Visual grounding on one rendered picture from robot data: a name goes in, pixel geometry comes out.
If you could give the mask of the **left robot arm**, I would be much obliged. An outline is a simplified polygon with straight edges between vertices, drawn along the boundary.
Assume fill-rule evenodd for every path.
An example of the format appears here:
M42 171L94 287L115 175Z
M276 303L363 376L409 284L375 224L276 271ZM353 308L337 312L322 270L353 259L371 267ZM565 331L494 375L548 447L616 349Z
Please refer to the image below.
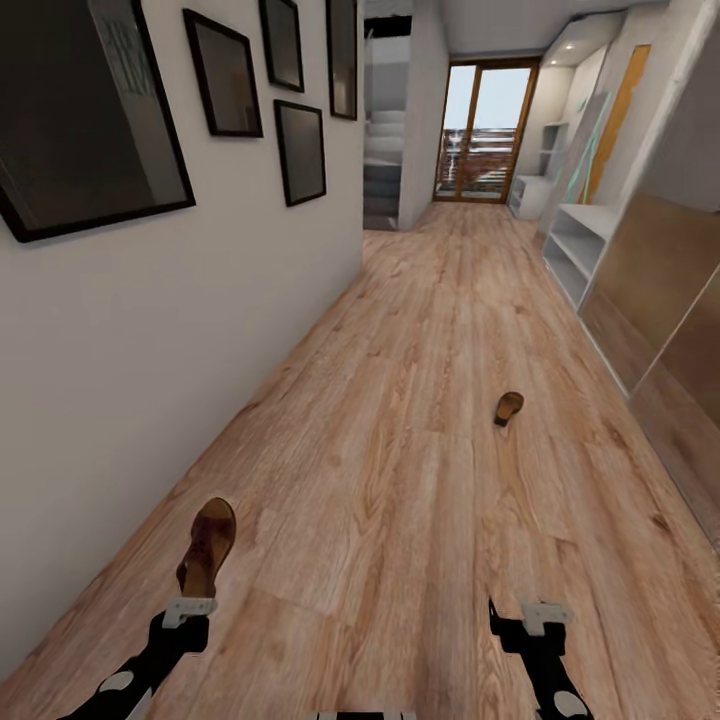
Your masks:
M219 601L211 597L171 597L151 621L148 647L105 679L96 694L58 720L147 720L151 696L186 652L202 653L209 618Z

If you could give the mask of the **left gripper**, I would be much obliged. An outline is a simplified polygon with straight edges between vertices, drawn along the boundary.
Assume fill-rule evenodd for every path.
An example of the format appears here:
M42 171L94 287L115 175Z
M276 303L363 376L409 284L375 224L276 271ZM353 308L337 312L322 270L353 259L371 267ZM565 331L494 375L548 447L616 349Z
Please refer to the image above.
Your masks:
M207 616L188 616L176 629L163 629L163 616L157 615L151 621L148 647L158 646L167 649L171 659L171 668L186 652L202 653L207 647L209 637L209 618Z

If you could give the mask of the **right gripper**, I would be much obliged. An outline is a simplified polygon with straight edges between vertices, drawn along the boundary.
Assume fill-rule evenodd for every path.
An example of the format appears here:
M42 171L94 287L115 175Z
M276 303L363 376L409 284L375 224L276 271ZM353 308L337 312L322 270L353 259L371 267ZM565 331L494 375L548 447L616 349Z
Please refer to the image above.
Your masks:
M522 624L523 620L499 617L492 599L488 603L491 631L500 635L505 653L519 653L527 671L528 664L536 660L536 656L552 658L564 666L560 657L566 655L565 631L560 623L545 623L543 637L531 636Z

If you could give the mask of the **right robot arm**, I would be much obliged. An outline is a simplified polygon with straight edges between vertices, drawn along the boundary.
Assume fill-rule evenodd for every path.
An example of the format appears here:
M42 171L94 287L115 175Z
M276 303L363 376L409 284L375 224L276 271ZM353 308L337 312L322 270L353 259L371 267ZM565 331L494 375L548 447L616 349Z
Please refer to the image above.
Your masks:
M522 656L541 709L536 720L591 720L591 712L571 683L561 656L566 655L564 624L575 619L567 603L523 603L523 620L499 617L489 600L491 631L500 635L505 653Z

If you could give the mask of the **sandal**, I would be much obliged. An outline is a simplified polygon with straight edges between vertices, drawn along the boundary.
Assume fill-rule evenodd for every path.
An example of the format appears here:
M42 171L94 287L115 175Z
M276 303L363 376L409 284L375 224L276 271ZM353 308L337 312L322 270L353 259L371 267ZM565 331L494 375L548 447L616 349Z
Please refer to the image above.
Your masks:
M499 408L495 415L495 423L499 427L505 427L511 418L512 413L519 413L523 406L524 399L521 393L506 392L501 399L499 399Z
M233 549L236 521L231 505L218 496L197 513L190 528L189 550L177 565L182 597L215 598L215 577Z

